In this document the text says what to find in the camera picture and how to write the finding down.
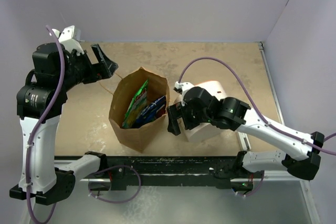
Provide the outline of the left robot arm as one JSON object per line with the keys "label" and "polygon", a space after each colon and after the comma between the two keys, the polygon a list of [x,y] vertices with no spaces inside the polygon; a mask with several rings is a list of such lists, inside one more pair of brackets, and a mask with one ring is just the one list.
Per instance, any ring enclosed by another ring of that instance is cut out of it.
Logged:
{"label": "left robot arm", "polygon": [[38,46],[33,53],[34,68],[16,96],[23,169],[19,183],[9,191],[11,198],[34,198],[37,204],[49,206],[68,198],[77,181],[91,174],[96,178],[107,174],[106,155],[92,151],[69,165],[57,168],[54,164],[56,132],[67,92],[81,83],[111,78],[118,68],[98,44],[91,49],[97,63],[91,63],[86,52],[54,42]]}

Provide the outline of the brown paper bag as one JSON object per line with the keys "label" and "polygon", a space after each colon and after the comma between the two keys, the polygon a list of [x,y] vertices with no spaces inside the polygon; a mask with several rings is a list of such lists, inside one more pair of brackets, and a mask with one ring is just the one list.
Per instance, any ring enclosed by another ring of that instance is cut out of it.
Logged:
{"label": "brown paper bag", "polygon": [[122,78],[112,92],[109,111],[118,141],[142,153],[161,129],[169,101],[165,77],[140,67]]}

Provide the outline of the green Chuba cassava chips bag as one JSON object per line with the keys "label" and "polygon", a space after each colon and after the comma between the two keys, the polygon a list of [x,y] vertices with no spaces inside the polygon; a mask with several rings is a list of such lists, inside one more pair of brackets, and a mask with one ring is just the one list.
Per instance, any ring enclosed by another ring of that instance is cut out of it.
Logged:
{"label": "green Chuba cassava chips bag", "polygon": [[123,129],[130,129],[141,111],[146,107],[148,80],[139,88],[132,98],[122,123]]}

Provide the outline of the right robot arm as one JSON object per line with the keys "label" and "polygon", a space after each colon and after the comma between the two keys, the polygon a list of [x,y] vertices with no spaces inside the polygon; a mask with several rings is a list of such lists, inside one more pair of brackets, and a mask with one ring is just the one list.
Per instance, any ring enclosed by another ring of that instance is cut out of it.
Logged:
{"label": "right robot arm", "polygon": [[303,180],[313,180],[319,170],[323,134],[302,133],[258,113],[249,104],[233,97],[218,99],[201,87],[180,89],[182,100],[167,107],[167,130],[181,133],[178,120],[187,130],[202,123],[220,130],[231,130],[254,136],[277,148],[273,152],[241,151],[237,154],[234,173],[246,177],[265,170],[285,170]]}

